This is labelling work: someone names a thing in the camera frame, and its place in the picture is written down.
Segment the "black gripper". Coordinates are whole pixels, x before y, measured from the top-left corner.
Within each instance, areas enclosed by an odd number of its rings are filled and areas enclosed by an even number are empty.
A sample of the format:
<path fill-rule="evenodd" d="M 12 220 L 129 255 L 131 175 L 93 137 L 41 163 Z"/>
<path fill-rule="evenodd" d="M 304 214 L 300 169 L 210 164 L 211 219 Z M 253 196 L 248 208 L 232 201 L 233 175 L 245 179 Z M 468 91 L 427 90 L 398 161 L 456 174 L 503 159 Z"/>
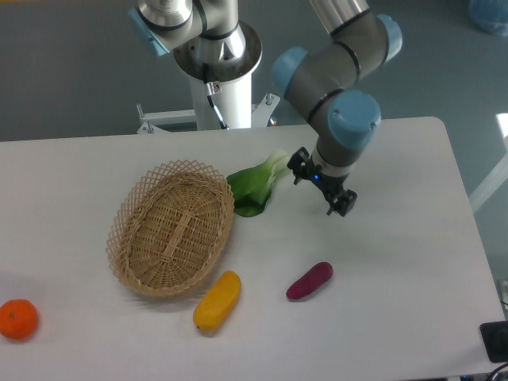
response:
<path fill-rule="evenodd" d="M 343 184 L 349 175 L 349 166 L 336 167 L 325 162 L 320 156 L 310 156 L 305 147 L 295 152 L 287 163 L 287 168 L 294 176 L 293 184 L 301 180 L 309 180 L 325 196 L 329 204 L 326 214 L 337 213 L 345 217 L 354 207 L 357 193 L 343 189 Z"/>

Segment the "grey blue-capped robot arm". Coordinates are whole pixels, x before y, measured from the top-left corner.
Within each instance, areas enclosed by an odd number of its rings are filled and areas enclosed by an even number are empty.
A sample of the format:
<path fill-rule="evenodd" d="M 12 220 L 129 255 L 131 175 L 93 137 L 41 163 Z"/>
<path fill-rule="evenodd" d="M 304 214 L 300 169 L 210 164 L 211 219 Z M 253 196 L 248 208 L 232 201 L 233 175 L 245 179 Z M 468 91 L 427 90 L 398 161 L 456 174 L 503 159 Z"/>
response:
<path fill-rule="evenodd" d="M 315 185 L 329 212 L 346 215 L 357 195 L 344 181 L 381 122 L 376 100 L 354 85 L 396 56 L 402 32 L 387 15 L 375 15 L 365 1 L 312 4 L 330 44 L 311 54 L 294 47 L 273 63 L 271 80 L 317 133 L 312 151 L 272 155 L 253 169 L 228 177 L 235 211 L 261 214 L 277 177 L 290 170 L 296 181 Z M 235 1 L 139 1 L 129 18 L 156 56 L 172 54 L 190 82 L 200 129 L 254 126 L 252 73 L 262 56 L 257 32 L 238 17 Z"/>

